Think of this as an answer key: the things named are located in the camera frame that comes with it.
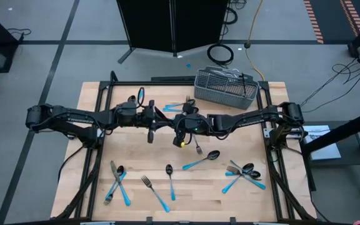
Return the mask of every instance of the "wooden table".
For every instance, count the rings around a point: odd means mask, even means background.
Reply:
[[[94,110],[98,86],[98,82],[85,82],[82,85],[78,109]],[[269,86],[273,104],[288,101],[283,82],[270,82]],[[139,86],[114,86],[111,107],[127,101],[130,95],[137,94],[138,89]],[[193,90],[192,86],[145,86],[144,102],[148,103],[150,99],[154,99],[156,106],[162,109],[165,104],[184,102],[187,95],[193,97]],[[197,107],[203,115],[245,112],[198,99]],[[248,111],[257,109],[257,102],[254,101]],[[165,114],[168,118],[172,118],[175,112]],[[236,217],[237,222],[276,221],[261,129],[260,124],[237,129],[224,141],[219,141],[215,137],[198,136],[197,140],[204,151],[204,156],[214,149],[220,150],[221,155],[214,161],[205,161],[187,171],[181,169],[183,165],[203,157],[196,153],[194,143],[184,148],[172,145],[175,135],[172,129],[164,127],[158,130],[154,135],[153,144],[147,143],[147,129],[133,127],[115,129],[113,134],[105,139],[92,220],[145,221],[146,217],[152,216],[153,221],[228,222],[230,217]],[[290,139],[287,143],[290,148],[299,149],[297,140]],[[81,143],[78,140],[69,141],[66,157],[79,146]],[[62,170],[51,216],[61,213],[79,189],[85,154],[85,150],[80,152],[68,161]],[[290,190],[307,212],[316,217],[309,197],[308,181],[301,155],[284,150],[283,157]],[[262,174],[261,182],[266,185],[266,190],[263,191],[251,182],[240,179],[227,194],[223,194],[222,188],[234,179],[224,175],[230,159],[239,165],[254,163],[255,170]],[[129,207],[124,204],[120,190],[114,193],[109,205],[103,204],[104,197],[114,181],[110,167],[111,160],[114,160],[116,165],[123,165],[126,168],[127,175],[122,183],[131,199]],[[175,201],[171,201],[170,198],[169,176],[165,172],[167,164],[171,164],[174,168],[172,179],[176,193]],[[153,192],[141,181],[142,175],[146,175],[151,180],[154,189],[170,206],[171,212],[166,213],[163,210]],[[278,189],[283,216],[286,217],[284,195],[281,189]],[[84,195],[82,215],[86,214],[88,197],[87,192]]]

